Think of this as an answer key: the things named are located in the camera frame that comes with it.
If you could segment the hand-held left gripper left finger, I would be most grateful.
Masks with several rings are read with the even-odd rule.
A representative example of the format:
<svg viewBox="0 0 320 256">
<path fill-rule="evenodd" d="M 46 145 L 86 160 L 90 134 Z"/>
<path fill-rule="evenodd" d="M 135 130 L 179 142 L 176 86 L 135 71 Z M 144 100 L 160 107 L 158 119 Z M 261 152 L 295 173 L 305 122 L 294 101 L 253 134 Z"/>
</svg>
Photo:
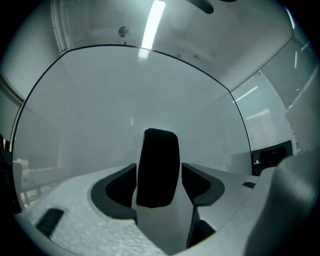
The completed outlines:
<svg viewBox="0 0 320 256">
<path fill-rule="evenodd" d="M 136 165 L 67 179 L 17 215 L 49 256 L 167 256 L 137 226 Z"/>
</svg>

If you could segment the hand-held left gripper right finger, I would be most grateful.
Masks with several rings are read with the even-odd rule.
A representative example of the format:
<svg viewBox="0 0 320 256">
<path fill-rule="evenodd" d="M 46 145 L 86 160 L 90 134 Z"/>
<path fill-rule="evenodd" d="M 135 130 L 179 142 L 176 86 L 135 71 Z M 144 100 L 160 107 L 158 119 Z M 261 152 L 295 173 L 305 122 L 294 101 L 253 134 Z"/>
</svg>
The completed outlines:
<svg viewBox="0 0 320 256">
<path fill-rule="evenodd" d="M 253 227 L 239 214 L 259 177 L 182 163 L 182 184 L 193 205 L 187 249 L 181 256 L 244 256 Z"/>
</svg>

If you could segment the black device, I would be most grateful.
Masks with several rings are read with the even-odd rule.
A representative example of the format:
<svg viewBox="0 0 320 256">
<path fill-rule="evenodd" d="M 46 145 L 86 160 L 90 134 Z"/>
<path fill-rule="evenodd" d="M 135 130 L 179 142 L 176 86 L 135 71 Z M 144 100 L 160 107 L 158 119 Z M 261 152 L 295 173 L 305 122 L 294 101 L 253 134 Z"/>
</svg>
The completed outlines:
<svg viewBox="0 0 320 256">
<path fill-rule="evenodd" d="M 180 148 L 177 135 L 168 130 L 148 128 L 137 165 L 132 206 L 150 209 L 169 206 L 180 175 Z"/>
</svg>

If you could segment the large white board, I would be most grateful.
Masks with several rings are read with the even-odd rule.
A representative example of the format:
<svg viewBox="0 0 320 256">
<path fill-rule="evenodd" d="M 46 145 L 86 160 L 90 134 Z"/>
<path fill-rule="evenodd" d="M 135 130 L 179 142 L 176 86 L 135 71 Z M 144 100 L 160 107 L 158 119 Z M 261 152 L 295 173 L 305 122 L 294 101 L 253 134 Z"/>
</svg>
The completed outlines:
<svg viewBox="0 0 320 256">
<path fill-rule="evenodd" d="M 139 164 L 144 131 L 177 135 L 182 164 L 250 175 L 251 146 L 231 92 L 199 68 L 138 47 L 102 45 L 57 59 L 28 95 L 15 126 L 12 176 L 20 212 L 28 192 Z"/>
</svg>

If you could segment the black office chair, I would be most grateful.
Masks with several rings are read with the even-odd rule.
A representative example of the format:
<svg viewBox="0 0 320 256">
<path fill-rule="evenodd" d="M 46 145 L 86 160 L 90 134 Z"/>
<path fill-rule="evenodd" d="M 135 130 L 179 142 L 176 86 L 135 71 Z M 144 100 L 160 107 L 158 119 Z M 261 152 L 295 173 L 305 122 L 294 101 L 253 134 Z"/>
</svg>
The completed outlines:
<svg viewBox="0 0 320 256">
<path fill-rule="evenodd" d="M 264 169 L 276 167 L 283 159 L 293 155 L 290 140 L 251 152 L 252 175 L 260 176 Z"/>
</svg>

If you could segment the white slatted window blind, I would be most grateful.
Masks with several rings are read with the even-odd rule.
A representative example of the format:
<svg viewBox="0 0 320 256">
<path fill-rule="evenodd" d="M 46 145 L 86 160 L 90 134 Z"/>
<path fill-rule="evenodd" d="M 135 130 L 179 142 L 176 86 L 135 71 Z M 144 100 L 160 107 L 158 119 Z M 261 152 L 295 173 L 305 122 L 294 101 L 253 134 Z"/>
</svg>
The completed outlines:
<svg viewBox="0 0 320 256">
<path fill-rule="evenodd" d="M 252 151 L 294 141 L 285 106 L 263 73 L 255 72 L 231 94 L 244 120 Z"/>
</svg>

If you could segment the long ceiling light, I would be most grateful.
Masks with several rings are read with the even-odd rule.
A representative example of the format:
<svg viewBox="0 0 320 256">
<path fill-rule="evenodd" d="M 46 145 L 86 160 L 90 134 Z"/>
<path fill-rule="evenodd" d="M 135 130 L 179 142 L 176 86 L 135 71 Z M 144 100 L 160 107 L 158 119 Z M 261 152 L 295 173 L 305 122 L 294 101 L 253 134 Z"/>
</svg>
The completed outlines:
<svg viewBox="0 0 320 256">
<path fill-rule="evenodd" d="M 140 59 L 147 59 L 150 50 L 152 50 L 153 43 L 156 37 L 158 26 L 160 24 L 162 15 L 166 8 L 166 2 L 162 0 L 154 0 L 152 2 L 148 18 L 145 24 L 141 47 L 138 52 Z"/>
</svg>

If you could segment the round ceiling fixture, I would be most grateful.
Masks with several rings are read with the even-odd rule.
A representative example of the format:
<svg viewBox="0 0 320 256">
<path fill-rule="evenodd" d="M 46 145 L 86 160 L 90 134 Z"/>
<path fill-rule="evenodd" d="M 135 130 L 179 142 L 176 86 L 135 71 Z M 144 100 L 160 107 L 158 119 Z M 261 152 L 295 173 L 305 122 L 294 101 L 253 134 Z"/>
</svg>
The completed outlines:
<svg viewBox="0 0 320 256">
<path fill-rule="evenodd" d="M 129 35 L 130 35 L 131 31 L 130 31 L 130 28 L 128 26 L 121 26 L 119 29 L 118 29 L 118 35 L 121 37 L 121 38 L 127 38 Z"/>
</svg>

